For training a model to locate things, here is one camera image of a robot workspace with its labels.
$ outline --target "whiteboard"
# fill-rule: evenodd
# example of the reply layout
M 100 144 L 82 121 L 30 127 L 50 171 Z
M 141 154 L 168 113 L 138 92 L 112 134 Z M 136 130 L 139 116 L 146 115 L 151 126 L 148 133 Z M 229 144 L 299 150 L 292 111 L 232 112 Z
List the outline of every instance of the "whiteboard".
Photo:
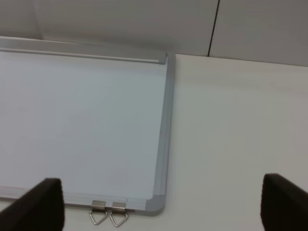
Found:
M 0 51 L 0 186 L 150 199 L 166 71 Z

